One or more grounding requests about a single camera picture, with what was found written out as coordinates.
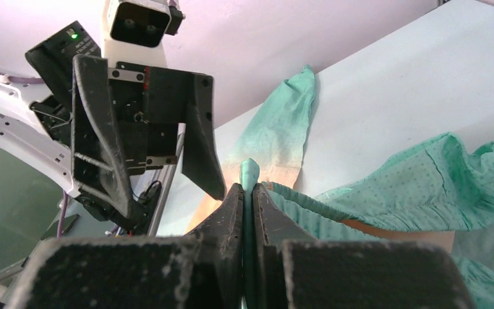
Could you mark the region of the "teal and orange jacket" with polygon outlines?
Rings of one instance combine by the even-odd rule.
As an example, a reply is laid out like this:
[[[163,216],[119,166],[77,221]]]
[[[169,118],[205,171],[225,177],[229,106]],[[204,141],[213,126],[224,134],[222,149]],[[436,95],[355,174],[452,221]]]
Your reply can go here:
[[[470,232],[494,224],[494,142],[467,150],[453,133],[391,156],[368,176],[317,197],[293,189],[317,94],[311,68],[261,104],[224,161],[227,185],[244,191],[241,308],[256,308],[253,189],[264,184],[293,223],[326,241],[388,240],[395,232]]]

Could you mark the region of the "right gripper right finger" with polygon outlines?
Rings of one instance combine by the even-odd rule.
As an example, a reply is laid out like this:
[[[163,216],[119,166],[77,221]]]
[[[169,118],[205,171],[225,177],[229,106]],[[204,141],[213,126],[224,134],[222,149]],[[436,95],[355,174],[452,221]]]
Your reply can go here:
[[[255,308],[474,308],[451,257],[420,242],[320,241],[252,192]]]

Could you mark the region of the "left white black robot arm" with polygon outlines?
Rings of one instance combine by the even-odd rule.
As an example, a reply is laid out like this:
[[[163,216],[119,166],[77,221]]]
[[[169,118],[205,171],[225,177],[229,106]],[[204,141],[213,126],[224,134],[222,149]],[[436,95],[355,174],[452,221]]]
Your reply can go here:
[[[211,76],[150,66],[181,19],[120,17],[112,60],[74,22],[26,52],[39,79],[0,74],[0,148],[52,179],[97,220],[144,223],[156,203],[131,177],[182,160],[215,199],[226,193],[214,143]]]

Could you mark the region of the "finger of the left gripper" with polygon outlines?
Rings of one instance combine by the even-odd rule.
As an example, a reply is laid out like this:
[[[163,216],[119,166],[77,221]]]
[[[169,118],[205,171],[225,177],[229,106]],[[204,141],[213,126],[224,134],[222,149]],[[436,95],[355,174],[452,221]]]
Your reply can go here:
[[[209,75],[188,74],[182,173],[207,195],[222,200],[226,185],[215,147],[213,81]]]
[[[139,222],[143,206],[133,198],[109,87],[107,61],[92,55],[73,58],[71,175],[79,201],[104,211],[113,222]]]

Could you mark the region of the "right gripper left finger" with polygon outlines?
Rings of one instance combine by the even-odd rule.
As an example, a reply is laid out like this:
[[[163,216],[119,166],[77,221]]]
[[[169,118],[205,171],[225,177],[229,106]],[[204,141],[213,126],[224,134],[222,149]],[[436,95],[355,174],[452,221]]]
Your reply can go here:
[[[8,308],[240,308],[239,184],[184,236],[55,238],[29,259]]]

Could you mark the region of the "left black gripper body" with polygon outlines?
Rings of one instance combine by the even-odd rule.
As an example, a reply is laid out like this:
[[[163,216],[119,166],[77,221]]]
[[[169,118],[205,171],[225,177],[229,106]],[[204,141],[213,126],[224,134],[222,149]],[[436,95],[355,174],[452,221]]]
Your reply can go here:
[[[46,119],[51,137],[71,148],[73,58],[99,56],[99,45],[78,22],[28,50],[26,60],[51,89],[59,107],[52,113],[65,124]],[[178,126],[186,122],[188,74],[193,72],[150,68],[121,62],[109,67],[113,107],[129,175],[172,164]]]

